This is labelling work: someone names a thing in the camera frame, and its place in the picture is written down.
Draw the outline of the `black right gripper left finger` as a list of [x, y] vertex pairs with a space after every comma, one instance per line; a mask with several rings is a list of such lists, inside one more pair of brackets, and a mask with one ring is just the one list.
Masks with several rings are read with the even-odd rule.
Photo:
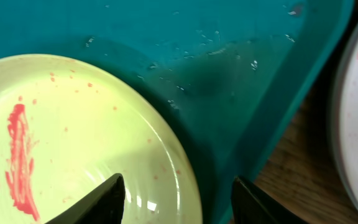
[[46, 224], [121, 224], [125, 198], [124, 178], [115, 173]]

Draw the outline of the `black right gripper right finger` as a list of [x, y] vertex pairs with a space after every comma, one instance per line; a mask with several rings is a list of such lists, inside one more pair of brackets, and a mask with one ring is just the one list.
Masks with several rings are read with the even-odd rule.
[[235, 224], [307, 224], [244, 177], [235, 177], [231, 192]]

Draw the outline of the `yellow plate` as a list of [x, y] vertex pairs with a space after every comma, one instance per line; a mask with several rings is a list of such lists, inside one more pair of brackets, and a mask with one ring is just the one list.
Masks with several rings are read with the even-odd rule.
[[120, 79], [56, 55], [0, 59], [0, 223], [46, 223], [113, 174], [124, 223], [201, 223], [178, 138]]

